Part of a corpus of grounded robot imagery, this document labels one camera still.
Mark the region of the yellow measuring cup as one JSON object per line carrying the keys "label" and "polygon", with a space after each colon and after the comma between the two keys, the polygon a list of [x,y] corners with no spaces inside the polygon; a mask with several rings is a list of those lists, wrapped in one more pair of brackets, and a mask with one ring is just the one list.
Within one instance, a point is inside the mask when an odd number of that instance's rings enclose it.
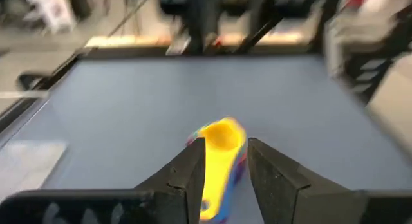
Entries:
{"label": "yellow measuring cup", "polygon": [[244,152],[246,131],[232,117],[201,127],[198,138],[205,139],[205,180],[200,207],[200,220],[219,223],[221,204],[233,168]]}

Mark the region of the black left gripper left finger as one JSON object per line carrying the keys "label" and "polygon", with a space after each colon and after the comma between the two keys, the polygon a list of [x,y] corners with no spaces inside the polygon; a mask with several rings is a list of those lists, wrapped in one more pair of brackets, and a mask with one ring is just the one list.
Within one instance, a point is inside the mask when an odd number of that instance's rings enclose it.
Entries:
{"label": "black left gripper left finger", "polygon": [[197,138],[135,187],[145,192],[134,224],[199,224],[205,139]]}

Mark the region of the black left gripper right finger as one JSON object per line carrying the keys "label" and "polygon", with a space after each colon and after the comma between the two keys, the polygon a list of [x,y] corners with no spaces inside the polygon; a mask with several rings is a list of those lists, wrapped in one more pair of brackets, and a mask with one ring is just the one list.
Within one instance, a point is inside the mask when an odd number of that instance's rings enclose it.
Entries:
{"label": "black left gripper right finger", "polygon": [[248,140],[250,179],[265,224],[363,224],[366,199],[279,152]]}

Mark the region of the blue measuring cup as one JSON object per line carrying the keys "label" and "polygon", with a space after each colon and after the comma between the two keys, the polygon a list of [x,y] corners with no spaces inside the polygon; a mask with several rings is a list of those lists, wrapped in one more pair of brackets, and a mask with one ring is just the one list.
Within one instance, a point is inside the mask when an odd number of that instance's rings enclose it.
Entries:
{"label": "blue measuring cup", "polygon": [[220,214],[222,215],[222,219],[219,224],[226,224],[228,220],[234,188],[242,178],[244,170],[245,160],[242,160],[235,166],[235,168],[233,168],[233,171],[230,174],[229,182],[221,204]]}

